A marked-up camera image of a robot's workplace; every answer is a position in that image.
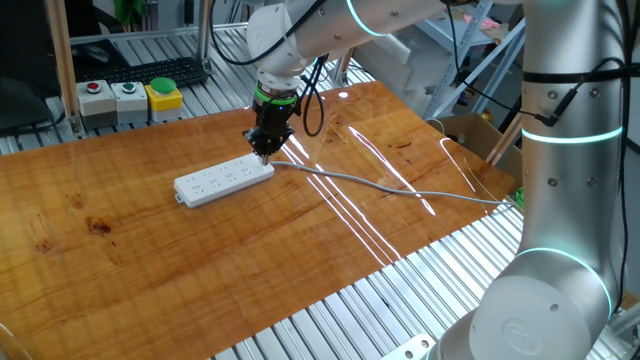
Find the power strip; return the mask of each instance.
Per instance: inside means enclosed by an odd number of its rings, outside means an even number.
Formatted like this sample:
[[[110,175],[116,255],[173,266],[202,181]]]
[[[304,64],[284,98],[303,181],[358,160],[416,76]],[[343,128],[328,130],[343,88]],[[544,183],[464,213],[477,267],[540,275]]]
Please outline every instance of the power strip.
[[[176,200],[195,208],[213,200],[248,188],[273,177],[273,166],[262,165],[255,154],[248,154],[225,163],[177,178]]]

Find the computer monitor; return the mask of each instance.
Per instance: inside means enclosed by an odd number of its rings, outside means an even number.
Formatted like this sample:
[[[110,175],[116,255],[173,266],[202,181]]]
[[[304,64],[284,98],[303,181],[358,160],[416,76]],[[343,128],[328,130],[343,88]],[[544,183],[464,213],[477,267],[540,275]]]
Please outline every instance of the computer monitor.
[[[44,0],[0,0],[0,130],[49,119],[59,93]]]

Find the wood grain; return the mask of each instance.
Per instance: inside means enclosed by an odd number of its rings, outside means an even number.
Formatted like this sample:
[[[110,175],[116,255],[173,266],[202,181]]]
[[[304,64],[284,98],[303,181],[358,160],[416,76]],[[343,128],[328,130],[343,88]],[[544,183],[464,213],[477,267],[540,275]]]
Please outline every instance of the wood grain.
[[[511,186],[379,83],[323,95],[325,131],[278,160],[482,198]],[[254,122],[237,110],[0,158],[0,322],[34,359],[203,360],[491,210],[285,168],[176,203],[173,179],[249,153]]]

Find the red button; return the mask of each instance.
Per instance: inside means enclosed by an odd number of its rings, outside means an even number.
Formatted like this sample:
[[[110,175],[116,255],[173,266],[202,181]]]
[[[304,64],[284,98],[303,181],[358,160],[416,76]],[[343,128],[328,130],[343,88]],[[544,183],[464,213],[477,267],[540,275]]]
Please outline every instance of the red button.
[[[97,94],[100,92],[100,84],[98,83],[88,83],[87,84],[87,92],[90,94]]]

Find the keyboard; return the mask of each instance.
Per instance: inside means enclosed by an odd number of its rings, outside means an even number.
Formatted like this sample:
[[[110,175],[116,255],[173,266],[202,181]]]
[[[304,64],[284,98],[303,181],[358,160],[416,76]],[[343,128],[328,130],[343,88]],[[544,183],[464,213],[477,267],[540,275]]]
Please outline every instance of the keyboard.
[[[112,84],[138,81],[148,85],[151,80],[157,77],[167,77],[175,81],[178,86],[185,86],[206,81],[208,75],[196,60],[184,57],[121,69],[81,74],[76,78],[76,82],[106,80],[109,84]]]

